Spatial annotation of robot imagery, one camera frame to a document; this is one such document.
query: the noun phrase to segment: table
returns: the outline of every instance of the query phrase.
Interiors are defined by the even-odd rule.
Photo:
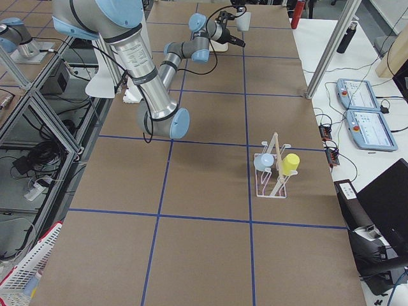
[[[219,7],[155,3],[154,60]],[[31,305],[365,305],[286,9],[249,11],[245,50],[172,84],[183,140],[147,145],[137,105],[114,101]],[[252,155],[275,131],[301,159],[285,200],[253,190]]]
[[[335,27],[335,20],[305,20],[301,19],[297,30],[293,31],[296,45],[298,47],[299,56],[302,61],[306,81],[309,82],[323,53],[324,48],[329,40],[331,33]],[[341,120],[341,114],[329,107],[328,96],[324,84],[326,82],[336,82],[339,78],[353,78],[369,80],[376,96],[401,96],[394,82],[379,78],[375,73],[375,67],[380,63],[377,58],[373,46],[368,40],[361,27],[357,28],[349,47],[344,54],[335,53],[328,71],[336,68],[360,68],[366,65],[373,64],[372,67],[362,69],[338,69],[333,72],[326,72],[315,96],[312,99],[315,113],[321,113],[318,109],[329,115],[333,122]],[[332,107],[343,112],[344,109],[337,100],[335,93],[335,84],[326,85],[330,95]],[[408,105],[402,100],[390,99],[390,113],[385,115],[385,119],[391,130],[401,129],[408,125]],[[317,117],[317,122],[320,123],[321,116]],[[389,168],[395,161],[401,157],[407,160],[408,158],[408,131],[395,133],[393,136],[398,145],[398,150],[395,152],[372,152],[360,150],[354,144],[346,123],[343,123],[340,132],[339,125],[333,126],[331,132],[336,143],[339,143],[340,153],[351,159],[358,168],[358,176],[353,182],[353,186],[357,191],[363,189],[367,184],[374,180],[384,170]],[[353,165],[345,160],[342,156],[339,157],[340,166],[334,167],[332,172],[333,181],[352,179],[355,174]],[[367,305],[374,303],[378,296],[373,296],[369,288],[363,284]],[[393,298],[393,305],[405,305],[408,298],[408,286],[398,287],[397,293]]]

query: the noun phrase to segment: yellow cup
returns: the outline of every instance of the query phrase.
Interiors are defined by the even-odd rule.
[[[296,170],[299,166],[300,158],[296,154],[288,154],[282,161],[282,172],[288,176],[292,170]]]

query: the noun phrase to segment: red object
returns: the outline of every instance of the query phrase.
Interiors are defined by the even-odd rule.
[[[291,27],[296,29],[298,27],[299,19],[302,16],[303,9],[305,8],[305,0],[298,0],[293,12]]]

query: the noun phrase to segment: black cylinder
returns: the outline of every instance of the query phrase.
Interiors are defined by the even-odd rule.
[[[343,54],[350,44],[351,38],[353,38],[357,28],[357,22],[351,22],[351,25],[347,29],[339,47],[337,48],[337,53]]]

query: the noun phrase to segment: white label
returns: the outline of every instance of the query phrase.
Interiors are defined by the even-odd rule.
[[[344,195],[346,196],[347,200],[356,199],[357,196],[354,193],[353,188],[349,183],[340,184],[340,188],[343,190]]]
[[[137,45],[123,50],[122,60],[126,63],[126,66],[129,68],[130,66],[133,68],[137,68],[148,61],[148,57],[145,53],[145,49],[143,48],[142,44],[138,43]]]

